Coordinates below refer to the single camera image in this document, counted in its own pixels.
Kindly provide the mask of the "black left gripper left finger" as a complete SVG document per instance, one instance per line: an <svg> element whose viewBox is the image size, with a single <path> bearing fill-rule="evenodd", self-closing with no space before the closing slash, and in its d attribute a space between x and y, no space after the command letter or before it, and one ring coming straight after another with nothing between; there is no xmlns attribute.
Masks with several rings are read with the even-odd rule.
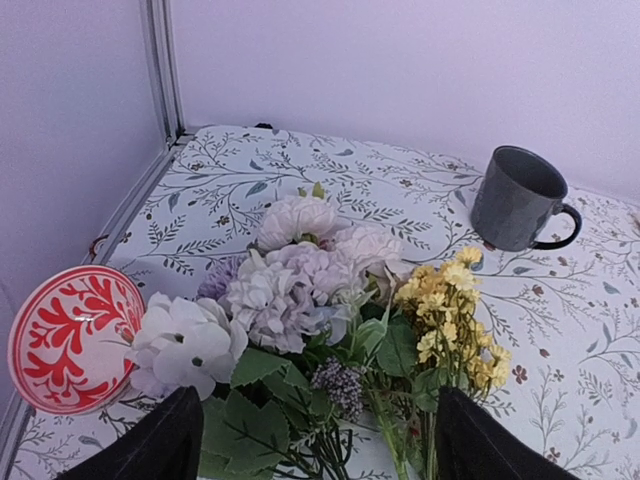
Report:
<svg viewBox="0 0 640 480"><path fill-rule="evenodd" d="M196 389L181 387L113 444L59 475L66 480L195 479L204 414Z"/></svg>

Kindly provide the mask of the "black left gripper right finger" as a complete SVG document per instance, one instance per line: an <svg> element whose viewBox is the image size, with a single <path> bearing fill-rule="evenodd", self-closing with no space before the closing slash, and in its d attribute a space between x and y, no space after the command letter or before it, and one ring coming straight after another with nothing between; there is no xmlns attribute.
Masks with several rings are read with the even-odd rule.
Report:
<svg viewBox="0 0 640 480"><path fill-rule="evenodd" d="M575 477L526 446L455 387L439 389L435 445L441 479L570 480Z"/></svg>

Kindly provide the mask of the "yellow flower bunch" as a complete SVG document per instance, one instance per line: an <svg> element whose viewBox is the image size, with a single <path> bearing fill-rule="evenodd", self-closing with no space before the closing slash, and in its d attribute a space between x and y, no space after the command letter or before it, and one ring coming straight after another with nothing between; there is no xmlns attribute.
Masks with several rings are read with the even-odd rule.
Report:
<svg viewBox="0 0 640 480"><path fill-rule="evenodd" d="M392 296L366 392L400 479L439 476L441 388L484 401L506 383L511 354L475 317L481 293L473 268L482 259L479 248L465 247L438 267L418 266Z"/></svg>

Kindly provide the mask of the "white purple flower bunch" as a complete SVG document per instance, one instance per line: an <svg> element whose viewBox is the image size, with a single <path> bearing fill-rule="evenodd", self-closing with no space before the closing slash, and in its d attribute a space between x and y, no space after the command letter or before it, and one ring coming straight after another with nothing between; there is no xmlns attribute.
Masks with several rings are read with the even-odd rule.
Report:
<svg viewBox="0 0 640 480"><path fill-rule="evenodd" d="M194 299L153 294L127 337L133 386L203 413L200 479L345 479L402 245L344 225L321 187L273 202Z"/></svg>

